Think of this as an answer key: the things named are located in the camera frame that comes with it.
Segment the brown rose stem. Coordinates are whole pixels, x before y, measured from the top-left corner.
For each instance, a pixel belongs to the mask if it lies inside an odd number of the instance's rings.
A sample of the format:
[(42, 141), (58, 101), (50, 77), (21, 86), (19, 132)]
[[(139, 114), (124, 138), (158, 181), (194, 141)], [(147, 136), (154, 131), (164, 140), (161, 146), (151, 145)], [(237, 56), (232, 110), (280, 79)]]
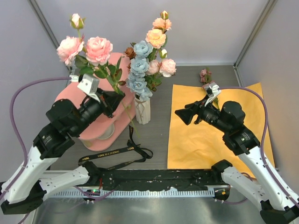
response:
[(131, 42), (130, 45), (131, 45), (130, 47), (126, 48), (124, 54), (131, 60), (136, 56), (136, 53), (134, 52), (134, 46), (136, 45), (136, 43)]

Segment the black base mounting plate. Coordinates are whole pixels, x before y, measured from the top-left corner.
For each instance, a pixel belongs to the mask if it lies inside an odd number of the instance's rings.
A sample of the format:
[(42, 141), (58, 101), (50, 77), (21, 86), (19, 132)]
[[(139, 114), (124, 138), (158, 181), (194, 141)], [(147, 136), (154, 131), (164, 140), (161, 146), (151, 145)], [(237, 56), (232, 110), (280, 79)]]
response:
[(168, 191), (171, 187), (178, 191), (196, 191), (226, 185), (215, 169), (135, 169), (101, 170), (92, 182), (78, 186), (101, 186), (108, 191)]

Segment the aluminium frame post left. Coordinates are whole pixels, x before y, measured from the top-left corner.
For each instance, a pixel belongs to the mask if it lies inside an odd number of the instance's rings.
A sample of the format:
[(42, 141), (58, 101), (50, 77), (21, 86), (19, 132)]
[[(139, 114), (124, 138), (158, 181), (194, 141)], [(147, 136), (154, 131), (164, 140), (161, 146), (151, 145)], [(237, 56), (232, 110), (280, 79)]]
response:
[(42, 9), (40, 8), (38, 2), (36, 0), (28, 0), (30, 7), (32, 8), (34, 14), (36, 15), (38, 21), (40, 22), (42, 28), (44, 29), (47, 37), (49, 38), (51, 44), (53, 45), (55, 52), (57, 52), (57, 48), (59, 47), (58, 40), (50, 27)]

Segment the aluminium frame post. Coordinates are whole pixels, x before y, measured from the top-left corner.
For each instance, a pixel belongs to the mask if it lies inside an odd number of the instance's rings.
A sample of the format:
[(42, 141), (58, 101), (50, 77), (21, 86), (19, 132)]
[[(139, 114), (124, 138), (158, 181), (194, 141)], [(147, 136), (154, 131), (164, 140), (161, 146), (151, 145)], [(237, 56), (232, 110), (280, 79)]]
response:
[(260, 13), (257, 21), (255, 22), (252, 31), (250, 32), (239, 56), (236, 59), (236, 62), (234, 63), (233, 67), (234, 70), (237, 71), (238, 67), (242, 61), (242, 59), (244, 58), (244, 56), (246, 55), (247, 51), (249, 50), (250, 46), (252, 45), (252, 43), (254, 42), (255, 38), (257, 37), (257, 35), (259, 34), (259, 32), (261, 31), (264, 23), (266, 22), (267, 18), (269, 17), (270, 13), (272, 12), (274, 6), (276, 5), (278, 0), (268, 0), (262, 10), (262, 12)]
[(30, 7), (32, 8), (34, 14), (36, 15), (38, 21), (40, 22), (42, 28), (44, 29), (47, 37), (49, 38), (51, 44), (53, 45), (55, 52), (57, 52), (57, 48), (59, 47), (58, 40), (50, 27), (42, 9), (40, 8), (38, 2), (36, 0), (28, 0)]

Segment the light pink peony stem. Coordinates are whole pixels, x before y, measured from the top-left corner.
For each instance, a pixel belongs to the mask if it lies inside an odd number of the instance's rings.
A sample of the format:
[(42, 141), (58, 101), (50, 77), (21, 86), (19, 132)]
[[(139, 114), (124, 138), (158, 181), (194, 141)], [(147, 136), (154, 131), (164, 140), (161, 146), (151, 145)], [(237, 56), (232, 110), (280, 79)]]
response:
[(176, 62), (171, 58), (167, 58), (168, 53), (166, 49), (158, 52), (161, 60), (157, 60), (155, 54), (154, 59), (149, 62), (149, 68), (145, 76), (147, 87), (151, 91), (156, 91), (157, 87), (162, 84), (162, 79), (174, 76), (177, 70)]

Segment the pink rose stem large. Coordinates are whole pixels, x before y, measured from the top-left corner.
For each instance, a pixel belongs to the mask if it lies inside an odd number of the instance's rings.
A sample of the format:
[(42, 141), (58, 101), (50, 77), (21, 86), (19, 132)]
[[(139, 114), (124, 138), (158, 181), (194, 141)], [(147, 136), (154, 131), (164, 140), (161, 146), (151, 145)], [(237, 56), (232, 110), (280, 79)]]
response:
[(113, 44), (108, 39), (99, 36), (91, 37), (85, 42), (84, 35), (80, 34), (80, 30), (85, 26), (85, 18), (79, 14), (73, 14), (70, 17), (70, 24), (77, 30), (78, 37), (67, 36), (60, 42), (57, 48), (60, 61), (69, 67), (75, 64), (83, 75), (106, 79), (114, 92), (123, 96), (124, 92), (120, 87), (126, 82), (121, 80), (121, 58), (116, 65), (108, 62), (113, 51)]

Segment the peach rose stem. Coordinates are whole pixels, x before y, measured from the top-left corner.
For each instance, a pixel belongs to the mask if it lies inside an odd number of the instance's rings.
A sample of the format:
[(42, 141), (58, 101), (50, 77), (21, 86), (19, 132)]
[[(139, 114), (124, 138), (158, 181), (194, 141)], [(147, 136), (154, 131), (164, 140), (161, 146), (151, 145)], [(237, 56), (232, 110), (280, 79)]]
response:
[(172, 22), (169, 19), (169, 13), (162, 11), (160, 17), (156, 18), (152, 23), (152, 29), (146, 34), (146, 42), (153, 46), (153, 51), (149, 55), (149, 60), (156, 59), (157, 54), (164, 56), (162, 53), (163, 48), (167, 44), (167, 32), (171, 30)]

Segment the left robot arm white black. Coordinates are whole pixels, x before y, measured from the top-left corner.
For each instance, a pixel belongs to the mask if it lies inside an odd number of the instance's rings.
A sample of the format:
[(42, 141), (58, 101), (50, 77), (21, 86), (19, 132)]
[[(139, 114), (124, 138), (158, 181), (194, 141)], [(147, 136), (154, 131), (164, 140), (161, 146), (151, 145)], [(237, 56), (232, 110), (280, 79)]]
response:
[(7, 193), (1, 193), (3, 214), (30, 213), (55, 193), (77, 185), (95, 186), (99, 182), (98, 168), (91, 161), (61, 176), (41, 179), (44, 171), (74, 145), (74, 137), (79, 137), (100, 115), (113, 117), (125, 95), (98, 89), (96, 96), (99, 100), (85, 97), (79, 108), (64, 98), (46, 112), (50, 123), (34, 139), (28, 163), (21, 166), (24, 171), (15, 182), (8, 180), (1, 184), (2, 191), (9, 187)]

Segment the pink wooden tiered shelf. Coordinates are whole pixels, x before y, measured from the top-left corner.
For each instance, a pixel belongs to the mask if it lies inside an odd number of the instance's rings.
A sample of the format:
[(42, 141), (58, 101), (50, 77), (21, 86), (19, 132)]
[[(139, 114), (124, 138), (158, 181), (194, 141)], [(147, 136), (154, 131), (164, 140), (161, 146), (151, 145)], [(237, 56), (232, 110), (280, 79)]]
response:
[[(128, 77), (128, 64), (130, 62), (129, 58), (125, 56), (124, 53), (112, 53), (109, 59), (109, 64), (116, 65), (119, 58), (121, 57), (120, 68), (122, 69), (121, 81), (124, 81)], [(112, 86), (106, 79), (99, 79), (99, 88), (105, 91), (112, 91)], [(64, 98), (69, 99), (77, 108), (79, 108), (81, 102), (86, 96), (79, 88), (77, 88), (78, 83), (71, 82), (67, 87), (65, 87), (57, 96), (56, 100), (61, 100)], [(125, 93), (125, 97), (122, 103), (118, 106), (114, 112), (113, 118), (108, 118), (104, 114), (100, 115), (93, 123), (91, 123), (88, 128), (86, 128), (80, 135), (79, 139), (83, 142), (85, 147), (92, 151), (103, 151), (109, 148), (112, 143), (117, 139), (117, 137), (122, 133), (122, 131), (129, 125), (130, 119), (135, 116), (135, 96), (134, 93), (130, 91), (125, 85), (120, 87)], [(106, 140), (97, 139), (101, 136), (107, 128), (114, 123), (114, 133)]]

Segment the black ribbon gold lettering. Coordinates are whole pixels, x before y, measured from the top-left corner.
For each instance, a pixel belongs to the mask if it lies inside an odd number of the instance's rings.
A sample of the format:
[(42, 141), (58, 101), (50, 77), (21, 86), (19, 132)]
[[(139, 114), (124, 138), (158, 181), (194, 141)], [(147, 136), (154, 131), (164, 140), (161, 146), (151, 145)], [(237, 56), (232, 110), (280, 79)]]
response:
[(131, 151), (135, 151), (136, 153), (138, 153), (142, 158), (138, 159), (138, 160), (132, 160), (132, 161), (127, 161), (127, 162), (123, 162), (117, 165), (114, 165), (112, 167), (109, 168), (102, 168), (103, 170), (117, 170), (120, 168), (124, 168), (132, 163), (142, 163), (145, 162), (147, 159), (151, 159), (153, 157), (153, 152), (150, 149), (147, 149), (145, 147), (141, 147), (140, 144), (135, 144), (134, 140), (133, 140), (133, 133), (134, 133), (134, 128), (129, 125), (129, 140), (127, 141), (127, 146), (123, 147), (123, 148), (118, 148), (115, 150), (111, 150), (108, 152), (103, 152), (103, 153), (97, 153), (97, 154), (92, 154), (92, 155), (87, 155), (84, 157), (81, 157), (78, 161), (78, 165), (83, 165), (83, 163), (87, 162), (87, 161), (92, 161), (95, 159), (100, 159), (100, 158), (104, 158), (104, 157), (108, 157), (108, 156), (113, 156), (113, 155), (117, 155), (117, 154), (122, 154), (122, 153), (126, 153), (126, 152), (131, 152)]

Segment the mauve rose stem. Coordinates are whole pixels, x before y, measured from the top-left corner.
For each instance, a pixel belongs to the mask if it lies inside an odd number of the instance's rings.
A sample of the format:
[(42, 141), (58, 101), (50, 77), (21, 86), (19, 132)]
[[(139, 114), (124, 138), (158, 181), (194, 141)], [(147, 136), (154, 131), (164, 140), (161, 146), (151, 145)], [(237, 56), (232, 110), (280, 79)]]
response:
[[(212, 72), (208, 67), (202, 69), (199, 75), (200, 75), (200, 82), (202, 84), (209, 84), (212, 82)], [(213, 100), (213, 104), (216, 106), (218, 110), (220, 110), (219, 100), (217, 97)]]

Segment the blue flower stem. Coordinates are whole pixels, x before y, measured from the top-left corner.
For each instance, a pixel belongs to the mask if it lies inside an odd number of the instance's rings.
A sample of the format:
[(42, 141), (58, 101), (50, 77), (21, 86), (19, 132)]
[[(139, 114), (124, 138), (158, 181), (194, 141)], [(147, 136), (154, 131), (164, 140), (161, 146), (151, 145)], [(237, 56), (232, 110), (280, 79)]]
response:
[(146, 42), (140, 41), (133, 47), (135, 57), (130, 60), (130, 70), (127, 78), (126, 86), (135, 97), (140, 101), (148, 101), (152, 97), (152, 92), (147, 87), (145, 80), (146, 72), (149, 69), (148, 56), (152, 53), (153, 46)]

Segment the aluminium frame post right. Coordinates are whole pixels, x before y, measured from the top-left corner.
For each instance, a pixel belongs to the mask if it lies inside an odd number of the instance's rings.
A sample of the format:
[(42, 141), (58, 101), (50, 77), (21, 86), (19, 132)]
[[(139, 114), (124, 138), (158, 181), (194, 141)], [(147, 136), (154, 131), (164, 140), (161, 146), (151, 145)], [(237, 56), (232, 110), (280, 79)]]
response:
[(238, 67), (242, 61), (242, 59), (244, 58), (244, 56), (246, 55), (247, 51), (249, 50), (250, 46), (252, 45), (252, 43), (254, 42), (255, 38), (257, 37), (257, 35), (259, 34), (259, 32), (261, 31), (264, 23), (266, 22), (267, 18), (269, 17), (270, 13), (272, 12), (274, 6), (276, 5), (278, 0), (268, 0), (262, 10), (262, 12), (260, 13), (257, 21), (255, 22), (252, 31), (250, 32), (239, 56), (236, 59), (236, 62), (234, 63), (233, 67), (234, 70), (237, 71)]

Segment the white ribbed ceramic vase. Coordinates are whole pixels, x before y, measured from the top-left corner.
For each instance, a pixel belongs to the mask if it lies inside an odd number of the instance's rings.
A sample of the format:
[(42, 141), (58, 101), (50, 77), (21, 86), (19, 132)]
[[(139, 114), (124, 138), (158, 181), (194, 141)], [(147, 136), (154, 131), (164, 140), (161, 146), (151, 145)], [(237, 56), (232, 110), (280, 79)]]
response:
[(141, 101), (135, 98), (135, 116), (139, 124), (145, 125), (150, 122), (150, 100)]

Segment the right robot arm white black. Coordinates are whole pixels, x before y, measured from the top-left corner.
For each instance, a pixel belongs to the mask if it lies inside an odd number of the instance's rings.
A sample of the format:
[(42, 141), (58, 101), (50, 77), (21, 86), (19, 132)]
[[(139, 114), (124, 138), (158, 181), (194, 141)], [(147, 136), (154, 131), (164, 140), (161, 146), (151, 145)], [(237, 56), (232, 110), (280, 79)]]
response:
[(299, 196), (290, 189), (269, 160), (261, 153), (257, 137), (243, 124), (245, 113), (239, 103), (227, 101), (221, 111), (205, 100), (185, 105), (176, 110), (182, 121), (189, 125), (194, 115), (195, 124), (205, 121), (224, 133), (222, 139), (236, 156), (250, 169), (257, 183), (240, 174), (236, 168), (222, 160), (214, 165), (211, 179), (216, 184), (232, 185), (259, 210), (267, 224), (297, 224), (299, 222)]

